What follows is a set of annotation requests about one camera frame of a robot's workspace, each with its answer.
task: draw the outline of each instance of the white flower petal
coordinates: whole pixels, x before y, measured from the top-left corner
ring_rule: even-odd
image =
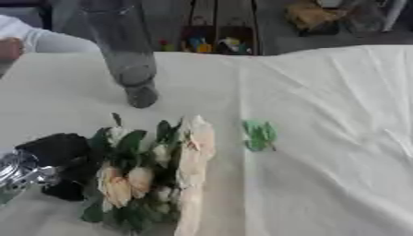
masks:
[[[119,142],[129,133],[130,130],[121,126],[112,127],[107,133],[108,142],[111,144],[112,148],[116,148]]]
[[[155,161],[159,165],[164,168],[168,167],[168,163],[171,161],[171,155],[166,145],[157,145],[155,148],[153,148],[153,153],[155,154]]]

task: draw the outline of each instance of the glass jar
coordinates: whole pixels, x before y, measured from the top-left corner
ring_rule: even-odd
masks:
[[[141,0],[82,0],[83,12],[115,81],[129,103],[146,108],[158,99],[155,58]]]

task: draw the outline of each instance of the chair leg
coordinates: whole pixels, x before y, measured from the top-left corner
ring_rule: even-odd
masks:
[[[45,3],[38,8],[39,16],[45,30],[53,30],[53,7],[49,3]]]

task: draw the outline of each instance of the wrinkled white cloth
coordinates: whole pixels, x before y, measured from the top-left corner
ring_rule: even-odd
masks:
[[[57,132],[90,136],[112,112],[147,130],[202,114],[218,154],[196,236],[413,235],[413,46],[157,53],[157,62],[160,100],[137,110],[98,55],[24,56],[0,81],[0,148]],[[243,148],[242,119],[273,124],[277,152]],[[0,211],[1,234],[117,235],[81,222],[81,210],[28,191]]]

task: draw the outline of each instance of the white rose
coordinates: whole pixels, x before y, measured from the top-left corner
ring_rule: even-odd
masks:
[[[157,206],[157,211],[163,214],[168,214],[171,211],[171,207],[168,204],[162,204]]]
[[[104,164],[98,172],[98,189],[105,199],[103,200],[103,211],[109,211],[112,206],[118,208],[126,207],[131,200],[131,186],[128,181],[122,177],[120,170]]]
[[[166,203],[170,201],[170,195],[171,195],[172,189],[170,187],[161,187],[157,191],[157,196],[160,202]]]
[[[153,153],[155,154],[155,161],[159,165],[164,168],[168,167],[168,163],[171,161],[171,155],[166,145],[157,145],[155,148],[153,148]]]
[[[139,199],[149,192],[153,180],[153,172],[151,169],[136,167],[129,172],[127,178],[132,186],[132,195]]]
[[[181,190],[179,188],[175,188],[170,194],[170,199],[173,204],[178,204],[180,197],[181,197]]]
[[[112,148],[116,148],[119,142],[129,133],[129,130],[124,129],[121,126],[112,127],[107,133],[108,142],[111,144]]]

